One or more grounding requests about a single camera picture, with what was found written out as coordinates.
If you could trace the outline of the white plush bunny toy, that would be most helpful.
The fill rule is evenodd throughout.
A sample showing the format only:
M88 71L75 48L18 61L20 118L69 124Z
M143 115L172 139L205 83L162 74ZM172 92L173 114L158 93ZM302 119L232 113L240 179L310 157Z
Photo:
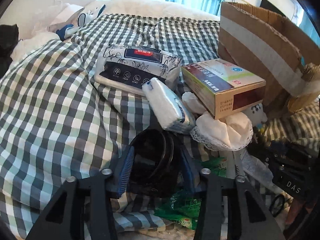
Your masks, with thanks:
M267 122L267 115L264 112L262 103L248 107L242 112L249 118L253 127L261 129L263 124Z

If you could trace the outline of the white lace cloth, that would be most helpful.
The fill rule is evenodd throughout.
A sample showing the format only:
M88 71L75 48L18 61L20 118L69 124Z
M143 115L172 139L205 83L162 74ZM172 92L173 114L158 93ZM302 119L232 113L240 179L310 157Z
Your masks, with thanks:
M252 140L253 127L246 114L239 112L222 119L214 119L204 105L191 92L182 95L183 104L193 114L197 114L196 126L191 137L212 151L238 151Z

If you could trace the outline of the black belt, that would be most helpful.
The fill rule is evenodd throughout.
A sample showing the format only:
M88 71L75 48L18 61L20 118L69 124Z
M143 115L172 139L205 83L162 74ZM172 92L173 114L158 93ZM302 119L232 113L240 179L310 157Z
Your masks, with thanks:
M134 160L127 191L155 198L171 197L182 163L174 135L148 128L135 137L132 146Z

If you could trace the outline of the medicine carton box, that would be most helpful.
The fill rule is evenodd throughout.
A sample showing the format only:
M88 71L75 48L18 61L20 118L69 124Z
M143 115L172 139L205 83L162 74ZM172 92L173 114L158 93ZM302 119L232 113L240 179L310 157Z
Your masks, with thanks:
M222 59L181 67L184 83L214 119L221 119L262 103L266 81Z

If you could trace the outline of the green plastic bag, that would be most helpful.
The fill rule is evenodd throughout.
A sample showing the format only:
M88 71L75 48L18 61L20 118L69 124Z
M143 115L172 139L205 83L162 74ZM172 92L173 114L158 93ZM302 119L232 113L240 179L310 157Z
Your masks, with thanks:
M199 159L194 161L202 168L208 168L218 176L226 176L227 159L224 157L210 157L207 161L200 161ZM178 187L170 198L162 200L162 203L155 208L155 215L195 230L200 207L200 197L192 196L186 190Z

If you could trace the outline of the green white checkered bedsheet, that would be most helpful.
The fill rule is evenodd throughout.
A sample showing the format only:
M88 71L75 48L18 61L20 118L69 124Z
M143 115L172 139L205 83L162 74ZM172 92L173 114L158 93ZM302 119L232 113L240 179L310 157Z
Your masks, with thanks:
M146 98L95 82L104 46L148 46L183 64L218 57L219 23L103 15L51 40L1 79L1 218L24 239L66 178L87 178L154 119Z

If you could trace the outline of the brown cardboard box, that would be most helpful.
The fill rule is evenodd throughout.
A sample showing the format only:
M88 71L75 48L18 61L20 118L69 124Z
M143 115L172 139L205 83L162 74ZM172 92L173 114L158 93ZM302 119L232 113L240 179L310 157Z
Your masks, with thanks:
M223 2L218 54L266 81L268 115L293 114L319 96L319 46L280 14Z

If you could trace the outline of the blue white tissue pack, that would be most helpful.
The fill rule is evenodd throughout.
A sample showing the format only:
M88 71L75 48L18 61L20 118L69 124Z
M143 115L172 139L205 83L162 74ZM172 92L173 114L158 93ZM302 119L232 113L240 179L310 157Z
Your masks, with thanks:
M161 128L166 131L189 134L195 127L193 114L162 81L153 77L142 85L142 90Z

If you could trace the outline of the floral wet wipes pack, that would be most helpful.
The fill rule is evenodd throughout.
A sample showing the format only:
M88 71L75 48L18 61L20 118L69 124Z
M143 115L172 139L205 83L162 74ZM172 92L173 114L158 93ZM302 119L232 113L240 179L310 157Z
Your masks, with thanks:
M167 51L108 44L98 56L94 79L105 86L143 96L142 85L153 77L175 90L180 71L181 58Z

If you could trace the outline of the blue white plush toy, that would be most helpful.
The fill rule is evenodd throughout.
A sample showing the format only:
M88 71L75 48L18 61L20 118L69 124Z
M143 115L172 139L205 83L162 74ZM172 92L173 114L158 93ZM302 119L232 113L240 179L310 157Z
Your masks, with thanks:
M99 17L105 10L105 8L106 5L103 4L101 7L96 7L96 9L93 11L90 10L88 13L82 12L78 16L77 26L74 26L73 24L67 24L64 27L57 29L55 33L58 35L61 41L65 41L74 33L76 33L80 29L80 27L83 27L84 25Z

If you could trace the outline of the black clothing pile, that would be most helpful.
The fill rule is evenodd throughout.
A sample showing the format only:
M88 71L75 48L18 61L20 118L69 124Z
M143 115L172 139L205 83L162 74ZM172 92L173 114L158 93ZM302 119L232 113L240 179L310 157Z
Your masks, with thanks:
M19 30L15 25L0 25L0 77L8 71L12 63L11 54L18 44Z

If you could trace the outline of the black wall television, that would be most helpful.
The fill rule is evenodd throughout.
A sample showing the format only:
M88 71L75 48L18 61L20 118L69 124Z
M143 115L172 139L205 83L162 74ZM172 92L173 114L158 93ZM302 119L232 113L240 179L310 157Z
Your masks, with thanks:
M269 0L261 0L260 7L267 9L269 11L275 12L280 14L281 16L285 17L285 14L281 12L275 5L273 5Z

